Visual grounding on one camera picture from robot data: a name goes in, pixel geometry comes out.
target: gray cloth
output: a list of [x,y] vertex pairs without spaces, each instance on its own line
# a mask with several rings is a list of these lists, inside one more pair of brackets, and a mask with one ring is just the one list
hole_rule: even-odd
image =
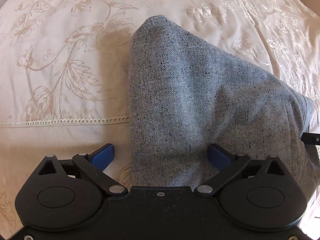
[[253,159],[278,155],[309,199],[316,175],[300,138],[313,103],[267,71],[194,36],[164,16],[131,43],[133,184],[191,186],[217,173],[217,143]]

